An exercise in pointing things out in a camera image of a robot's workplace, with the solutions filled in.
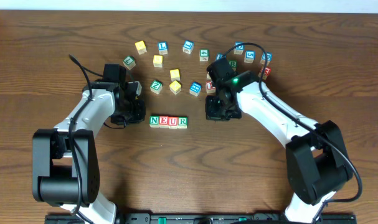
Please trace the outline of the green N block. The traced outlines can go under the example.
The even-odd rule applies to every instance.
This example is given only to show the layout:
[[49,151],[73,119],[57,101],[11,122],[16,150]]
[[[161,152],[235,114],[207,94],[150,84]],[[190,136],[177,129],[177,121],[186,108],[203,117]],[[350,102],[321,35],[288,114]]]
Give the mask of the green N block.
[[149,125],[151,128],[158,128],[159,127],[159,116],[151,115],[149,117]]

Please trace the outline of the red E block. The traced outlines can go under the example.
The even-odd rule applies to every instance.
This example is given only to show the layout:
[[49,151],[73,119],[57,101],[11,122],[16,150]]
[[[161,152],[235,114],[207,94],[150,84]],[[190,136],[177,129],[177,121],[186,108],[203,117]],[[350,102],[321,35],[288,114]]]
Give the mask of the red E block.
[[168,128],[168,116],[159,116],[159,127],[160,128]]

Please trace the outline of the green R block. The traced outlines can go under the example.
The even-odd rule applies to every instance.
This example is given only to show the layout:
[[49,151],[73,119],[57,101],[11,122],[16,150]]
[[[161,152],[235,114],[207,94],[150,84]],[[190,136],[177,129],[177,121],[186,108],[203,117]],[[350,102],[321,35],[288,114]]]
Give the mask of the green R block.
[[179,129],[187,129],[188,118],[187,117],[178,117],[177,127]]

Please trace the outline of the red U block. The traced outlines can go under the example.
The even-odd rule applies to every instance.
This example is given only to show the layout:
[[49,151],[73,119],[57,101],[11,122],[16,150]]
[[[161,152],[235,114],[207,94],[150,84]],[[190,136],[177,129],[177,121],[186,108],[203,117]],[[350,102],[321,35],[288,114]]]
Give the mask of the red U block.
[[168,128],[169,129],[177,129],[178,128],[178,117],[169,116],[168,117]]

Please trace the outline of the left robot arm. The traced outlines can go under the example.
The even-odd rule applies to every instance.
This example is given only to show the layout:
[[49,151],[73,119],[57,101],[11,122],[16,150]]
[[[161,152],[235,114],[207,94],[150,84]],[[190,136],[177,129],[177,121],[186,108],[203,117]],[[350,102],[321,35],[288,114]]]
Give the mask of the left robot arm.
[[127,82],[126,75],[123,66],[106,64],[63,121],[32,137],[33,198],[70,211],[80,223],[125,222],[117,205],[100,193],[95,138],[106,120],[117,129],[144,121],[141,84]]

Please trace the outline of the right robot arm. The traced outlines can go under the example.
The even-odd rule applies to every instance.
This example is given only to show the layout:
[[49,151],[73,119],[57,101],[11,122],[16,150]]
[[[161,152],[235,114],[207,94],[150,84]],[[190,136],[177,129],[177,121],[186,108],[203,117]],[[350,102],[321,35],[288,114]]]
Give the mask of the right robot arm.
[[255,118],[285,148],[288,181],[294,192],[283,220],[288,223],[350,223],[322,215],[334,194],[352,179],[338,126],[303,116],[276,97],[253,72],[238,74],[225,58],[207,67],[215,94],[206,97],[206,118],[214,121]]

